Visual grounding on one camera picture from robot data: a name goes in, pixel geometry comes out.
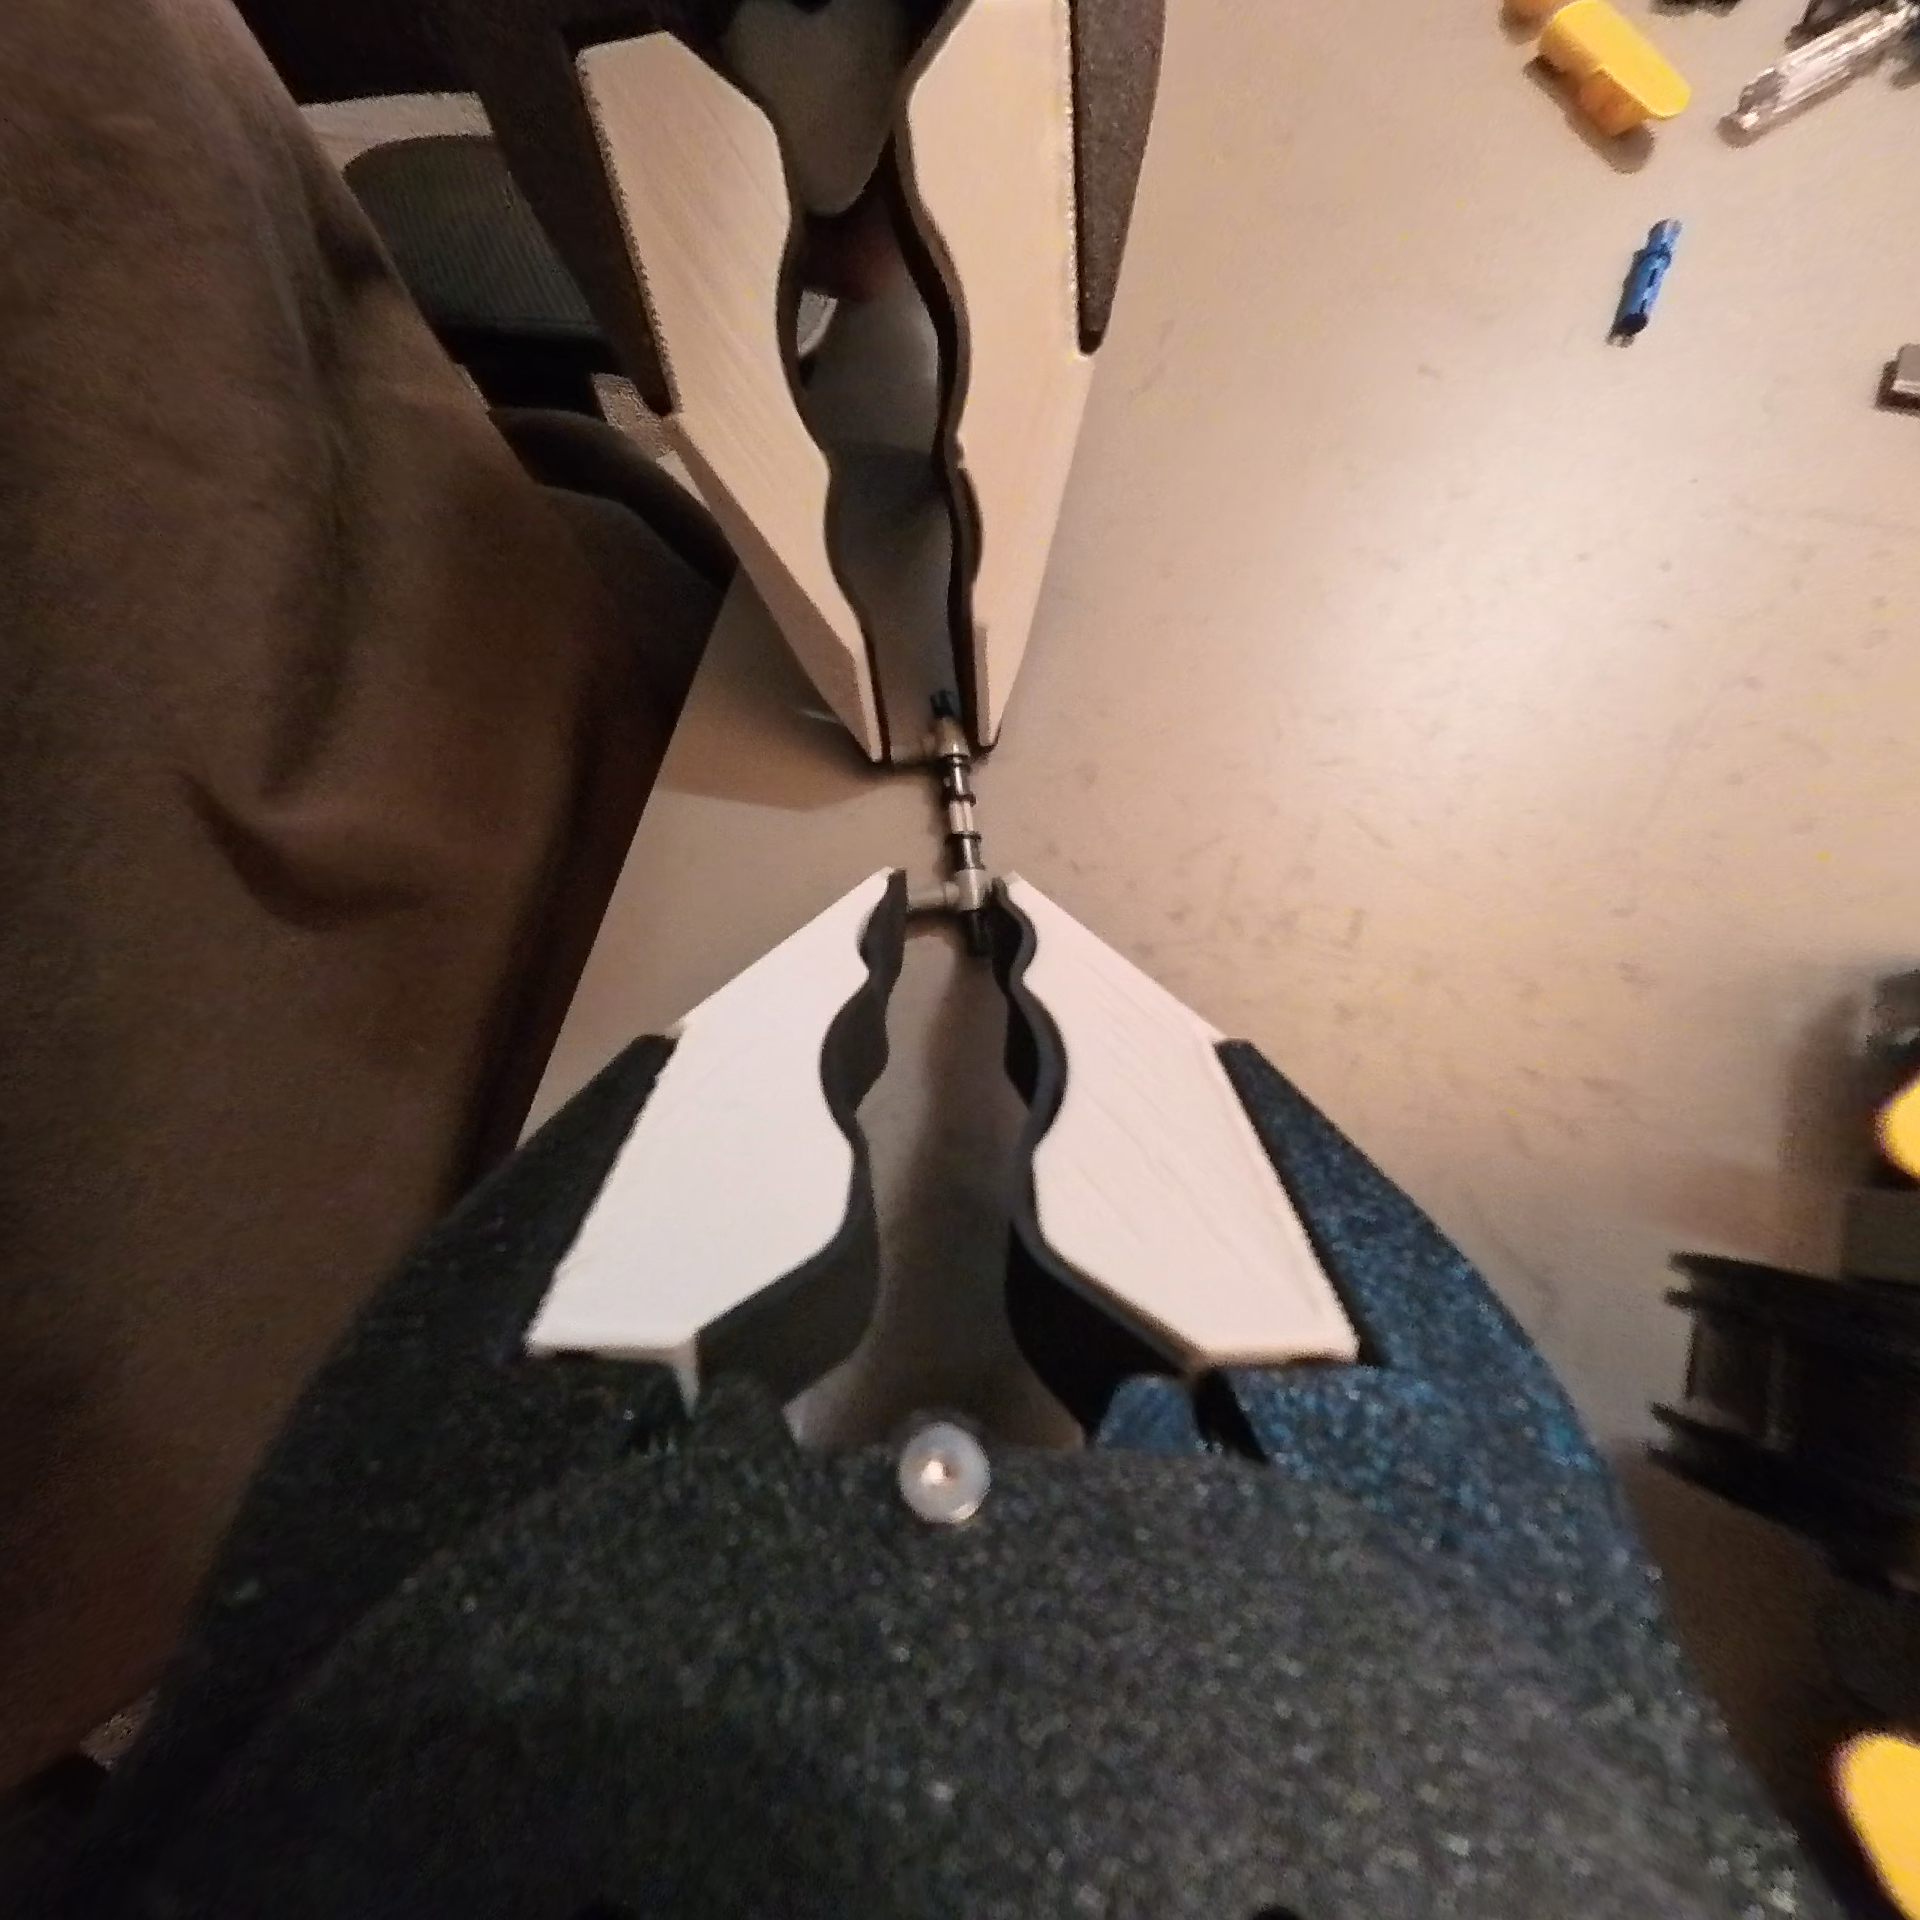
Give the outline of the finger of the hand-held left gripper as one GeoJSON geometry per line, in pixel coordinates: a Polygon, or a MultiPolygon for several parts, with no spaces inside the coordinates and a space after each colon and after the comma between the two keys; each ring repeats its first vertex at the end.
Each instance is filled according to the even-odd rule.
{"type": "Polygon", "coordinates": [[[908,67],[895,179],[943,327],[934,460],[972,740],[999,744],[1088,407],[1068,5],[954,5],[908,67]]]}
{"type": "Polygon", "coordinates": [[[669,33],[591,43],[574,67],[656,338],[668,436],[826,707],[884,759],[874,648],[828,543],[831,468],[795,393],[797,221],[776,125],[669,33]]]}

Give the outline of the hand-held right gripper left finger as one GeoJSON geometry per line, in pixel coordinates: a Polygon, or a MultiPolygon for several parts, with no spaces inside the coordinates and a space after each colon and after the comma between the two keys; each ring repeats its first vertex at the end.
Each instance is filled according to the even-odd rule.
{"type": "Polygon", "coordinates": [[[906,911],[906,875],[875,872],[683,1016],[528,1355],[654,1364],[686,1404],[723,1376],[788,1404],[852,1355],[879,1290],[858,1111],[890,1058],[906,911]]]}

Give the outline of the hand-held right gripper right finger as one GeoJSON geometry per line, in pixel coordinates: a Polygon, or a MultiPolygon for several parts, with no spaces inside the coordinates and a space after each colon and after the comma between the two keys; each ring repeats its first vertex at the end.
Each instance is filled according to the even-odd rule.
{"type": "Polygon", "coordinates": [[[1021,1098],[1005,1309],[1046,1388],[1354,1363],[1360,1333],[1237,1091],[1227,1041],[1032,882],[997,882],[1021,1098]]]}

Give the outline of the long grey black axle assembly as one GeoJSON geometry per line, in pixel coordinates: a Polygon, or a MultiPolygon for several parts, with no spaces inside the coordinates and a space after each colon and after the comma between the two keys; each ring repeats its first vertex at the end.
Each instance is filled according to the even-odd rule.
{"type": "Polygon", "coordinates": [[[991,875],[976,820],[973,748],[955,692],[936,690],[927,705],[926,764],[943,816],[943,875],[918,891],[916,914],[946,914],[976,955],[991,951],[991,875]]]}

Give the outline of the yellow curved toy panel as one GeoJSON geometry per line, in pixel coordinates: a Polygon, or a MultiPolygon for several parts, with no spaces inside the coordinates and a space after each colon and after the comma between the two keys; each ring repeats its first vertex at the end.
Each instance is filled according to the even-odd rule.
{"type": "Polygon", "coordinates": [[[1610,2],[1547,5],[1536,57],[1600,137],[1635,136],[1691,106],[1691,84],[1610,2]]]}

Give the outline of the blue toy pin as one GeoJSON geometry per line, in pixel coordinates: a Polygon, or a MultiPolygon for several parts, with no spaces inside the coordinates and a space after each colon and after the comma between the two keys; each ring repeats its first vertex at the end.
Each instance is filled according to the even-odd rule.
{"type": "Polygon", "coordinates": [[[1659,219],[1642,237],[1622,272],[1615,312],[1604,335],[1607,345],[1630,345],[1650,324],[1682,231],[1680,219],[1659,219]]]}

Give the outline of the yellow black toy tracked vehicle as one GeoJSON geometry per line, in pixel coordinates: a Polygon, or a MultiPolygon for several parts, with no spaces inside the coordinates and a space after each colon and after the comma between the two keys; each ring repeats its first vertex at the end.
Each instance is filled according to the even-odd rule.
{"type": "Polygon", "coordinates": [[[1916,1916],[1918,976],[1863,1005],[1863,1179],[1840,1271],[1675,1256],[1691,1322],[1682,1397],[1654,1418],[1669,1473],[1788,1527],[1845,1583],[1831,1629],[1866,1728],[1826,1761],[1874,1912],[1916,1916]]]}

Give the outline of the silver grey toy piece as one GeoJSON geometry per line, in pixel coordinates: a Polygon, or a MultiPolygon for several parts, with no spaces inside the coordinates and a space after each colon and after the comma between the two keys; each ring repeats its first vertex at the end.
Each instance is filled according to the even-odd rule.
{"type": "Polygon", "coordinates": [[[1916,2],[1807,2],[1786,51],[1747,83],[1719,131],[1754,143],[1888,63],[1916,67],[1916,2]]]}

